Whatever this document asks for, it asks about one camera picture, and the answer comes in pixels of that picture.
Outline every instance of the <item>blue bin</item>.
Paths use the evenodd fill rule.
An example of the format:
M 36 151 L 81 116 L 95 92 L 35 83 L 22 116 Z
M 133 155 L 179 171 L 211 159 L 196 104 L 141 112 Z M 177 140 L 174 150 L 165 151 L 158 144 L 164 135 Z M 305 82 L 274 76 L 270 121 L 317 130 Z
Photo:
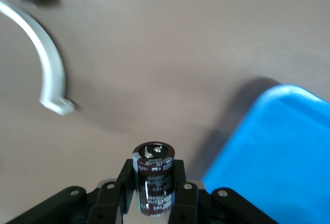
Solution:
M 202 178 L 280 224 L 330 223 L 330 104 L 294 86 L 264 92 Z

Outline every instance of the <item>white plastic arc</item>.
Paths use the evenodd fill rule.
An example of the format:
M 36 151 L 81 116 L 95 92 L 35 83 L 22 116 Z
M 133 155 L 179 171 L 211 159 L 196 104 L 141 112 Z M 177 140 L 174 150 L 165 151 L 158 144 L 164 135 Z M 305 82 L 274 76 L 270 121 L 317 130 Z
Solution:
M 62 59 L 47 32 L 28 13 L 5 0 L 0 0 L 0 12 L 27 33 L 37 50 L 43 81 L 40 103 L 60 115 L 74 111 L 74 105 L 64 97 L 65 72 Z

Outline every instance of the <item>electrolytic capacitor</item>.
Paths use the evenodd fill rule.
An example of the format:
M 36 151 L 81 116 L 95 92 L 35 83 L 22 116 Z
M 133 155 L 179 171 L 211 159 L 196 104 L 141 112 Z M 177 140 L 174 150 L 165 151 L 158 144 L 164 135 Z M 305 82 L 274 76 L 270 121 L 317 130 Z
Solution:
M 141 144 L 133 151 L 138 208 L 157 217 L 171 210 L 174 203 L 174 149 L 162 142 Z

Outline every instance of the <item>blue plastic container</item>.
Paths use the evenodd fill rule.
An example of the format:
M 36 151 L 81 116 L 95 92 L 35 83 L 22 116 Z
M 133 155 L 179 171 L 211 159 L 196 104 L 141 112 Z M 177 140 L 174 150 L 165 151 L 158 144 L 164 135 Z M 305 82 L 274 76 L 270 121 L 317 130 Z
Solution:
M 330 223 L 330 104 L 294 85 L 264 92 L 202 181 L 281 224 Z

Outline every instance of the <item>curved handle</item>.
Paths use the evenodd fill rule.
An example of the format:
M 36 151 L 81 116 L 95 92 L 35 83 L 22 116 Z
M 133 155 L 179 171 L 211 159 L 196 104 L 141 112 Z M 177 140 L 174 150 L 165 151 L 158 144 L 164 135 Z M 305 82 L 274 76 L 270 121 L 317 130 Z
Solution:
M 0 0 L 0 12 L 15 21 L 35 45 L 42 67 L 40 103 L 60 115 L 74 111 L 74 105 L 64 97 L 65 72 L 62 59 L 47 32 L 29 14 L 5 0 Z

